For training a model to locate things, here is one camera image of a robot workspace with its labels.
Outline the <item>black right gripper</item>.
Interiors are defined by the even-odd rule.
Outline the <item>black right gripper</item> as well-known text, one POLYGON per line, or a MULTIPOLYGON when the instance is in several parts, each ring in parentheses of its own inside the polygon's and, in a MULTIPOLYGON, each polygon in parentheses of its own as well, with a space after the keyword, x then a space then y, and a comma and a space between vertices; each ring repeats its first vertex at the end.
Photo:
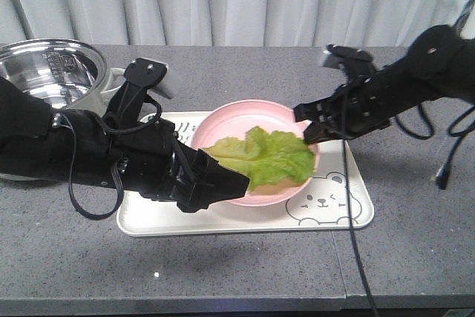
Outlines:
POLYGON ((296 105, 292 109, 295 121, 311 121, 304 129, 304 142, 352 140, 388 127, 393 116, 392 89, 383 75, 348 74, 347 82, 331 97, 296 105))

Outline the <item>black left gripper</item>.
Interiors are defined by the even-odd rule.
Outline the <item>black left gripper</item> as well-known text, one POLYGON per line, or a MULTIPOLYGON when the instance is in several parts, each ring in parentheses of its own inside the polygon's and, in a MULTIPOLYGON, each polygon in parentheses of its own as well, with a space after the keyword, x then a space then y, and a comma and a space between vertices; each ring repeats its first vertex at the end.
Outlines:
POLYGON ((184 213, 243 197, 249 186, 248 177, 221 166, 198 149, 192 163, 197 200, 190 200, 195 175, 187 154, 192 150, 178 141, 175 124, 168 120, 141 123, 134 133, 113 135, 111 149, 122 155, 126 189, 152 200, 177 201, 177 208, 184 213))

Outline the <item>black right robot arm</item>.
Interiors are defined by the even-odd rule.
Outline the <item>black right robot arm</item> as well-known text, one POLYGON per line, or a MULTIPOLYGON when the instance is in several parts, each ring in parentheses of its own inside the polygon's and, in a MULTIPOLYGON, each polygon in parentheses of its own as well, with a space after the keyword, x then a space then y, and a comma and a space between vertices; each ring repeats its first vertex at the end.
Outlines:
POLYGON ((474 103, 474 41, 448 25, 419 35, 398 61, 378 69, 364 50, 327 46, 324 66, 340 69, 348 82, 332 96, 294 107, 298 122, 308 120, 304 141, 352 140, 386 128, 391 118, 443 97, 474 103))

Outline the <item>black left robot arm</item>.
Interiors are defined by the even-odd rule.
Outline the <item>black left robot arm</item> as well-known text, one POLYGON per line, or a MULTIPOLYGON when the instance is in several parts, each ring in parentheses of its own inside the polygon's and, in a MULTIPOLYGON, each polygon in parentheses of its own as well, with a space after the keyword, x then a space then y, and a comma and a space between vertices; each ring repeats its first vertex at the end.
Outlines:
POLYGON ((160 116, 124 134, 85 110, 57 110, 1 81, 1 173, 127 191, 186 213, 243 197, 249 179, 177 139, 160 116))

